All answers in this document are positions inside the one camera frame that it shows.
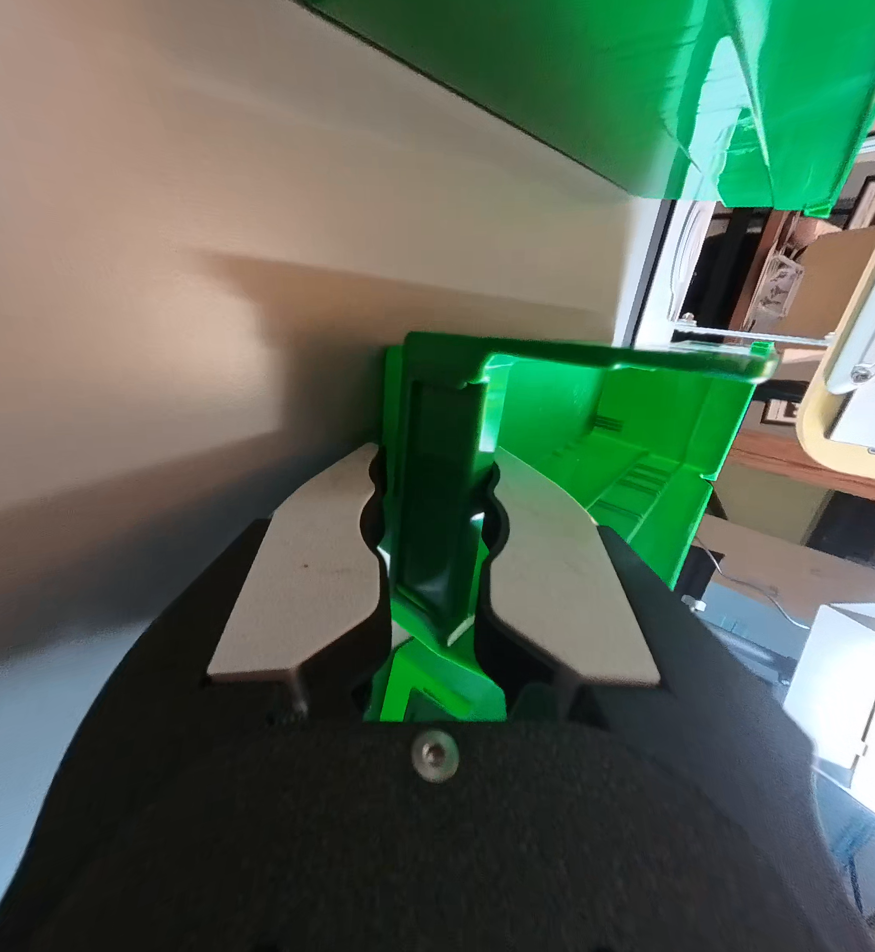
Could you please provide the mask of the wooden clipboard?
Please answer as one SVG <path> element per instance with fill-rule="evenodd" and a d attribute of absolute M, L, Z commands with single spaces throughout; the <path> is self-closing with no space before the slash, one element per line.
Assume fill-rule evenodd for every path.
<path fill-rule="evenodd" d="M 875 278 L 875 252 L 835 330 L 834 343 L 820 357 L 797 419 L 801 447 L 815 461 L 842 473 L 875 479 L 875 455 L 860 446 L 836 443 L 827 436 L 845 398 L 826 388 L 825 371 L 839 352 L 842 337 L 854 326 L 856 313 Z"/>

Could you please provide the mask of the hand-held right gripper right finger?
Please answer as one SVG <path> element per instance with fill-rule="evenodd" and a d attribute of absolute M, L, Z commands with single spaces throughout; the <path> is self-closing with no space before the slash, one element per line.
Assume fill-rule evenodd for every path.
<path fill-rule="evenodd" d="M 500 534 L 481 569 L 475 650 L 502 688 L 661 678 L 593 517 L 500 448 L 491 489 Z"/>

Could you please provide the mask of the long wooden table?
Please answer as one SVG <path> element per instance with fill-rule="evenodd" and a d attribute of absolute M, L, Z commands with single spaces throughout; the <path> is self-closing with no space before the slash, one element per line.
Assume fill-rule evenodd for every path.
<path fill-rule="evenodd" d="M 823 466 L 804 451 L 797 439 L 743 427 L 728 451 L 726 463 L 875 502 L 875 479 Z"/>

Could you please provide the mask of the light grey desk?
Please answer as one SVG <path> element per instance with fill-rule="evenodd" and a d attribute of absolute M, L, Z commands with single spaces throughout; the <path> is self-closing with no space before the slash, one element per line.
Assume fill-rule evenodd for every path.
<path fill-rule="evenodd" d="M 294 2 L 0 2 L 0 898 L 134 639 L 412 329 L 616 343 L 660 202 Z"/>

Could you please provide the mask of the white display stand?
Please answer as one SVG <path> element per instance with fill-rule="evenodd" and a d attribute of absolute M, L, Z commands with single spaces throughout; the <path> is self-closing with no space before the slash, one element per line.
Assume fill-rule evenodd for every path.
<path fill-rule="evenodd" d="M 786 327 L 788 314 L 781 320 L 766 319 L 757 313 L 753 303 L 765 265 L 773 254 L 782 253 L 800 262 L 801 255 L 808 245 L 823 235 L 844 231 L 818 233 L 817 227 L 814 226 L 811 242 L 791 242 L 793 232 L 800 227 L 801 223 L 801 219 L 792 219 L 788 232 L 778 232 L 770 251 L 761 257 L 755 280 L 750 283 L 748 290 L 741 292 L 738 302 L 741 305 L 740 316 L 729 317 L 726 327 L 706 325 L 702 322 L 700 308 L 696 310 L 683 308 L 682 311 L 677 311 L 674 306 L 671 306 L 667 315 L 670 328 L 692 339 L 721 337 L 730 342 L 768 342 L 782 348 L 820 351 L 828 349 L 834 343 L 832 332 L 823 338 L 796 336 Z M 829 392 L 836 395 L 852 392 L 858 386 L 868 382 L 875 373 L 875 278 L 868 287 L 856 317 L 854 326 L 842 337 L 839 352 L 826 370 L 826 387 Z"/>

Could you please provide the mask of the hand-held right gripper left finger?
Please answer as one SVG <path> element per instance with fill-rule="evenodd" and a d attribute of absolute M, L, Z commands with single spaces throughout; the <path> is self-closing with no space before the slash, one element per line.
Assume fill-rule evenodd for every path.
<path fill-rule="evenodd" d="M 207 667 L 216 684 L 281 684 L 293 710 L 361 710 L 392 649 L 380 446 L 366 443 L 274 511 Z"/>

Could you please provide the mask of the brown cardboard box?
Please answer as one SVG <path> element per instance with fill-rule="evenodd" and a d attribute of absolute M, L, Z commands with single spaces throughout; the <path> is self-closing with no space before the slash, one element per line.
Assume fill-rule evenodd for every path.
<path fill-rule="evenodd" d="M 810 338 L 835 330 L 874 252 L 875 226 L 826 234 L 808 245 L 786 327 Z"/>

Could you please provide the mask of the grey tape strip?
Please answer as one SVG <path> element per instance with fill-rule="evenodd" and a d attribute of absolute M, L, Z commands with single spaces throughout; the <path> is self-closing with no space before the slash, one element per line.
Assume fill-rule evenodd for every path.
<path fill-rule="evenodd" d="M 677 203 L 664 200 L 659 210 L 654 231 L 647 251 L 646 281 L 642 292 L 638 321 L 634 330 L 634 344 L 642 347 L 652 337 L 655 324 L 657 286 L 661 283 L 661 272 L 667 261 L 669 232 Z"/>

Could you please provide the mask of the white plywood box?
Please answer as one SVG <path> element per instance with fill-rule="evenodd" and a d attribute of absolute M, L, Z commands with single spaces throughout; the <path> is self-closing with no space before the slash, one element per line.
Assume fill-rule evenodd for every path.
<path fill-rule="evenodd" d="M 782 707 L 811 741 L 818 771 L 850 790 L 875 717 L 875 602 L 818 608 Z"/>

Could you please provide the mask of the green plastic bin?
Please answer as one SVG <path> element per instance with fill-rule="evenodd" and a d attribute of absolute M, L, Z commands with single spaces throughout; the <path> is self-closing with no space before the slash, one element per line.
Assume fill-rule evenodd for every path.
<path fill-rule="evenodd" d="M 875 119 L 875 1 L 302 5 L 637 197 L 820 216 Z"/>
<path fill-rule="evenodd" d="M 414 331 L 383 365 L 380 468 L 394 621 L 364 718 L 503 720 L 476 658 L 492 465 L 503 451 L 615 530 L 672 588 L 728 450 L 777 351 L 657 351 Z"/>

